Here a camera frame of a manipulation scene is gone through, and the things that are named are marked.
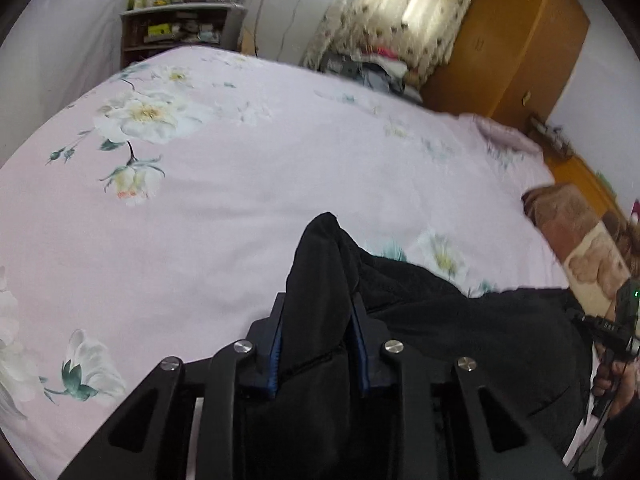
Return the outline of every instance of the wooden wardrobe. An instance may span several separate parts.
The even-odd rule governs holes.
[[[578,0],[473,0],[451,60],[420,91],[424,105],[525,131],[531,114],[548,118],[588,28]]]

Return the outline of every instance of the blue padding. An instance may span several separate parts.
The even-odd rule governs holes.
[[[360,379],[360,393],[366,395],[370,390],[369,370],[367,369],[367,350],[364,346],[364,339],[360,331],[360,323],[355,309],[351,310],[351,326],[356,336],[357,357],[358,357],[358,378]]]
[[[267,391],[271,399],[278,392],[278,364],[280,363],[280,348],[282,348],[282,326],[276,330],[276,339],[273,343],[273,350],[269,355],[269,377],[267,380]]]

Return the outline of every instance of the box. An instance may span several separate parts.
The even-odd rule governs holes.
[[[171,23],[161,23],[160,25],[149,25],[146,34],[148,36],[164,36],[171,34]]]

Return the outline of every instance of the brown blanket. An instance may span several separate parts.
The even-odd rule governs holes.
[[[640,278],[640,226],[622,221],[613,211],[604,213],[602,221],[616,243],[629,272],[634,278]]]
[[[612,318],[616,292],[629,278],[603,222],[573,184],[540,187],[522,197],[525,214],[562,263],[585,312]]]

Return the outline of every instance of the hand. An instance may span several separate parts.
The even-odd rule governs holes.
[[[620,378],[620,386],[616,392],[616,397],[611,403],[609,417],[614,417],[622,412],[633,400],[636,394],[636,365],[635,363],[621,363],[615,361],[611,367],[601,364],[596,372],[593,380],[593,389],[591,393],[595,397],[601,397],[605,392],[609,391],[613,386],[614,378]]]

